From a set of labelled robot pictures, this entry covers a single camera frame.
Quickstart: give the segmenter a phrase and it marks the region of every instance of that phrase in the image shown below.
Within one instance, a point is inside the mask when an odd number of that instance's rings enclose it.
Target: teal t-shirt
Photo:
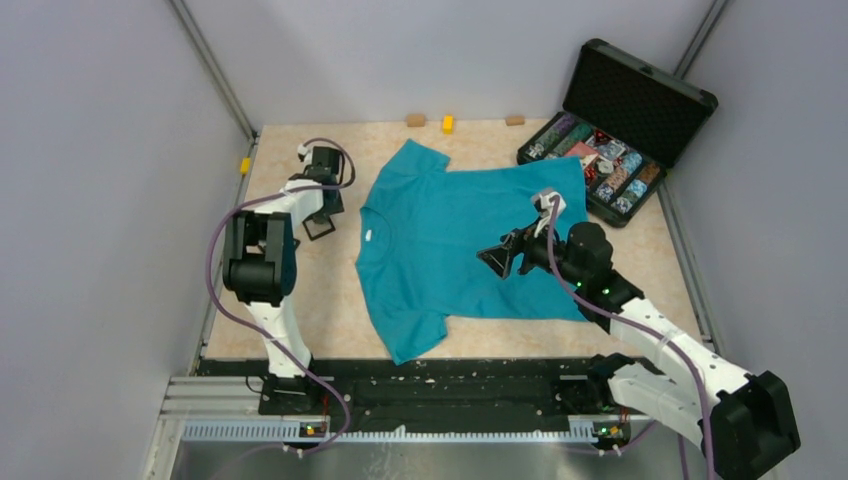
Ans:
[[[584,320],[556,279],[540,269],[506,280],[478,251],[526,227],[531,197],[553,187],[566,201],[557,229],[586,221],[577,157],[497,170],[445,172],[450,159],[412,140],[380,171],[362,215],[356,270],[371,322],[397,364],[445,338],[445,317]]]

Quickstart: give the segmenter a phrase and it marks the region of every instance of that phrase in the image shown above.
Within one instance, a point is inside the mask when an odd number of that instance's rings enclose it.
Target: wooden tabletop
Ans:
[[[267,126],[251,172],[247,199],[279,191],[293,173],[302,170],[296,149],[312,137],[328,137],[344,146],[356,163],[357,178],[344,190],[345,212],[334,217],[336,231],[315,242],[302,227],[305,240],[297,251],[298,277],[291,300],[306,345],[317,358],[389,358],[374,331],[354,262],[359,254],[359,208],[377,174],[408,139],[451,157],[448,170],[479,170],[514,166],[515,154],[546,120],[528,120],[507,127],[503,120],[457,121],[452,135],[438,122],[407,128],[401,122],[338,125]],[[590,215],[590,220],[598,221]],[[683,330],[699,338],[683,276],[656,195],[623,229],[604,225],[615,252],[615,268]],[[222,301],[250,319],[228,291]],[[448,317],[448,336],[423,358],[585,357],[622,352],[639,355],[585,321],[494,320]],[[260,358],[265,348],[259,335],[218,314],[206,358]]]

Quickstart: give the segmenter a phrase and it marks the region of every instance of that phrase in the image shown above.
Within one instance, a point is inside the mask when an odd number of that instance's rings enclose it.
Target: white wall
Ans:
[[[579,46],[673,69],[707,0],[187,1],[256,125],[546,117]]]
[[[737,1],[688,79],[721,106],[670,178],[727,354],[789,385],[793,478],[844,478],[848,3]]]
[[[0,478],[140,474],[245,152],[165,2],[0,2]]]

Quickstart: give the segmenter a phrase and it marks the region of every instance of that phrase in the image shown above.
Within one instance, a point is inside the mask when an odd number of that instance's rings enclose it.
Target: poker chip set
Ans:
[[[578,156],[589,211],[623,227],[717,107],[713,94],[590,40],[563,111],[518,150],[518,163]]]

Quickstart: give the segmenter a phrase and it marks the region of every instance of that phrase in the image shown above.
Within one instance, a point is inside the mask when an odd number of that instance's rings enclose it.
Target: black case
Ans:
[[[686,146],[718,107],[715,95],[671,76],[601,39],[592,39],[580,49],[580,56],[565,101],[559,112],[518,150],[518,163],[544,159],[527,152],[536,140],[563,115],[571,114],[594,129],[627,145],[628,151],[642,155],[643,162],[617,190],[610,201],[593,193],[602,179],[586,190],[589,211],[614,227],[627,225],[657,186],[667,170],[677,163]],[[649,162],[660,166],[648,190],[627,212],[612,204]]]

